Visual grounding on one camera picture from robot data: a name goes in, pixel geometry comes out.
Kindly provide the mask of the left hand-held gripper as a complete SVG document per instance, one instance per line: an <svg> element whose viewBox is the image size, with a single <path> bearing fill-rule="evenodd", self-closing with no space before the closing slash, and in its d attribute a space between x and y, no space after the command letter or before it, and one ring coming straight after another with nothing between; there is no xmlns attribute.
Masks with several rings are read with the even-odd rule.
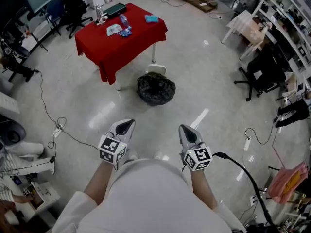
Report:
<svg viewBox="0 0 311 233"><path fill-rule="evenodd" d="M129 141L132 137L136 122L133 119L123 119L113 123L108 130L108 136L102 135L99 144L99 157L119 169L119 161L126 155L127 144L122 141Z"/></svg>

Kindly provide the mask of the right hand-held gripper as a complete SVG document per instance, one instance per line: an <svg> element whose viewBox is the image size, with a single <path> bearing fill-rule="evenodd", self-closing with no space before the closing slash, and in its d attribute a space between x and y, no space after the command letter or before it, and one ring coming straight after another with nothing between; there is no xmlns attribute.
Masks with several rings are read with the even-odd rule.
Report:
<svg viewBox="0 0 311 233"><path fill-rule="evenodd" d="M207 168L212 160L210 148L203 142L201 134L194 128L181 124L179 126L179 138L182 145L195 144L183 149L181 159L190 171L199 171Z"/></svg>

